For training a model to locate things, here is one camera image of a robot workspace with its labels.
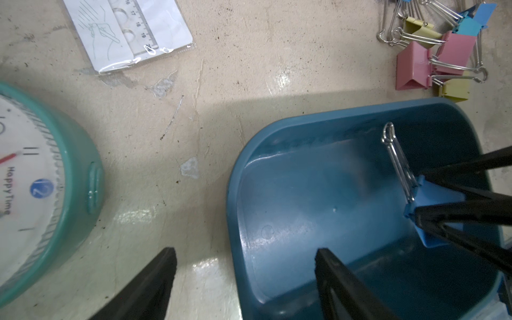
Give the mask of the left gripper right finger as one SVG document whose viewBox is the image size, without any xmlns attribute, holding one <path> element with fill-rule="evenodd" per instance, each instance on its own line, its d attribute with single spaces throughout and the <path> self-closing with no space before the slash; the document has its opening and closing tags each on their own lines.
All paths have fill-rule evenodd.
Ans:
<svg viewBox="0 0 512 320">
<path fill-rule="evenodd" d="M 325 319 L 397 319 L 328 248 L 317 250 L 315 276 Z"/>
</svg>

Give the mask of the green round alarm clock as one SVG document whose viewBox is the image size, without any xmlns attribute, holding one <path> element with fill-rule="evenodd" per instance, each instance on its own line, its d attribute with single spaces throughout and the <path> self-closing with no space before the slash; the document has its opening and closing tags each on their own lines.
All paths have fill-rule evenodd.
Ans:
<svg viewBox="0 0 512 320">
<path fill-rule="evenodd" d="M 1 84 L 1 305 L 64 264 L 105 196 L 99 152 L 64 112 Z"/>
</svg>

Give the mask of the teal plastic storage box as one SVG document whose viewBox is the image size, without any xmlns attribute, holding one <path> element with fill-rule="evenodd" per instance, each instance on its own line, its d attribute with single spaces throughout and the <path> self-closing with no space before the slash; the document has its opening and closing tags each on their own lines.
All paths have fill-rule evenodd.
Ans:
<svg viewBox="0 0 512 320">
<path fill-rule="evenodd" d="M 470 319 L 503 276 L 453 245 L 423 246 L 381 141 L 393 123 L 413 172 L 478 156 L 465 113 L 444 98 L 277 121 L 246 145 L 227 191 L 244 319 L 322 319 L 315 255 L 331 250 L 400 319 Z"/>
</svg>

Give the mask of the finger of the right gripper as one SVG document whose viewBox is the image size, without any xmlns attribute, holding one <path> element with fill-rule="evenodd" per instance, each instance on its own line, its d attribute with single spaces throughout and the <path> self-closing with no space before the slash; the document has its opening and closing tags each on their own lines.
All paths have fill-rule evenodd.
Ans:
<svg viewBox="0 0 512 320">
<path fill-rule="evenodd" d="M 420 175 L 429 182 L 441 185 L 448 189 L 465 194 L 467 200 L 511 200 L 511 196 L 476 189 L 464 185 L 450 183 L 447 179 L 452 176 L 467 173 L 481 173 L 490 169 L 511 166 L 511 147 L 505 147 L 497 151 L 479 155 L 478 157 L 461 163 L 453 163 L 443 167 L 423 170 Z"/>
<path fill-rule="evenodd" d="M 418 207 L 415 224 L 435 237 L 465 249 L 511 275 L 511 252 L 474 235 L 451 227 L 451 223 L 511 225 L 511 200 L 477 200 Z"/>
</svg>

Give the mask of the teal binder clip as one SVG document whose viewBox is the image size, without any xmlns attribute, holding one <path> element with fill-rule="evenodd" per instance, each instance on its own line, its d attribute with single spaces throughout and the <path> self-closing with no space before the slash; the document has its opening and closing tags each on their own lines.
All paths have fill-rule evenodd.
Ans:
<svg viewBox="0 0 512 320">
<path fill-rule="evenodd" d="M 433 10 L 440 17 L 444 18 L 453 27 L 452 33 L 477 37 L 484 29 L 484 25 L 475 18 L 478 5 L 471 7 L 461 13 L 457 13 L 439 1 L 420 1 L 420 4 Z"/>
</svg>

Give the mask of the blue binder clip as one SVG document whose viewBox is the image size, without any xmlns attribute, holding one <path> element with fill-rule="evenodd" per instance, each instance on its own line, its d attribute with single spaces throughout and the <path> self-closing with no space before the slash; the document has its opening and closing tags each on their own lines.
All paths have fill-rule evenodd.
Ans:
<svg viewBox="0 0 512 320">
<path fill-rule="evenodd" d="M 405 218 L 414 221 L 414 212 L 419 207 L 459 203 L 466 200 L 466 196 L 461 192 L 431 183 L 422 175 L 419 177 L 414 176 L 395 134 L 395 127 L 392 122 L 385 124 L 381 141 L 387 148 L 405 193 L 407 201 L 403 211 Z"/>
<path fill-rule="evenodd" d="M 471 19 L 479 24 L 482 29 L 487 29 L 487 23 L 490 20 L 497 4 L 481 2 L 475 4 L 473 7 L 461 12 L 464 19 Z"/>
</svg>

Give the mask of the packaged ruler card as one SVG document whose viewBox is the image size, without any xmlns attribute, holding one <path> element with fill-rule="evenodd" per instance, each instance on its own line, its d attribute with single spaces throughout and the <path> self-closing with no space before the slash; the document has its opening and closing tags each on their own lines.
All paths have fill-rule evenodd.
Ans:
<svg viewBox="0 0 512 320">
<path fill-rule="evenodd" d="M 64 5 L 98 74 L 193 47 L 175 1 L 79 0 Z"/>
</svg>

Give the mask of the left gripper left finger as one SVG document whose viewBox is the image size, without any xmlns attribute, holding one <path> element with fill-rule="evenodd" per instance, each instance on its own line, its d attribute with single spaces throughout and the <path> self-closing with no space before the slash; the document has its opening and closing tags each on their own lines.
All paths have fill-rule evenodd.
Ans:
<svg viewBox="0 0 512 320">
<path fill-rule="evenodd" d="M 92 319 L 165 319 L 177 272 L 175 249 L 166 247 Z"/>
</svg>

